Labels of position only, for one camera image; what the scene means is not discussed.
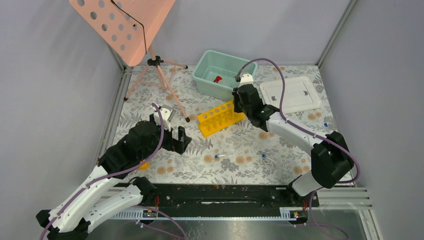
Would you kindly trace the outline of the yellow test tube rack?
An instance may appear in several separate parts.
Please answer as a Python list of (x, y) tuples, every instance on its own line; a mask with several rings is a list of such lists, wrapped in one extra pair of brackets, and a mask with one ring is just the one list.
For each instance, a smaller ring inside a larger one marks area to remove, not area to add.
[(243, 113), (234, 111), (233, 101), (228, 101), (197, 116), (198, 128), (204, 138), (209, 137), (245, 119)]

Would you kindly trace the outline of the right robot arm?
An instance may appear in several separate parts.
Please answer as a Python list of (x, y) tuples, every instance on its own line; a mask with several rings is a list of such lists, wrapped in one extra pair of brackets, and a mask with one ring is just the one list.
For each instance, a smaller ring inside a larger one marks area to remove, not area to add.
[(309, 154), (311, 169), (288, 185), (286, 198), (291, 205), (301, 205), (312, 191), (334, 187), (355, 166), (339, 132), (322, 136), (283, 117), (279, 108), (263, 103), (252, 84), (234, 88), (232, 95), (236, 113), (243, 113), (253, 126), (283, 137)]

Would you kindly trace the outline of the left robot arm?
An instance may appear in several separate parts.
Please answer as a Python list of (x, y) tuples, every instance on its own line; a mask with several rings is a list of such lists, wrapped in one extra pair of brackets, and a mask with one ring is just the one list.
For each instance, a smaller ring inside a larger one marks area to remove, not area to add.
[(147, 164), (160, 149), (183, 154), (192, 138), (178, 127), (173, 138), (171, 129), (154, 120), (142, 120), (117, 144), (109, 147), (85, 181), (63, 203), (51, 210), (41, 210), (36, 219), (43, 232), (40, 239), (85, 240), (89, 233), (118, 212), (155, 200), (154, 186), (137, 177), (120, 193), (98, 203), (109, 189), (123, 180), (140, 164)]

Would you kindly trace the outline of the white wash bottle red cap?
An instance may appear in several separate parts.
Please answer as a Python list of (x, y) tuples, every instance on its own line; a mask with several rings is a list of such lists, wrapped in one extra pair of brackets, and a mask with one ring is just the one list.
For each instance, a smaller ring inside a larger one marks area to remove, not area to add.
[(214, 83), (220, 84), (220, 85), (228, 85), (228, 80), (226, 78), (222, 78), (221, 76), (216, 76), (216, 78), (213, 80)]

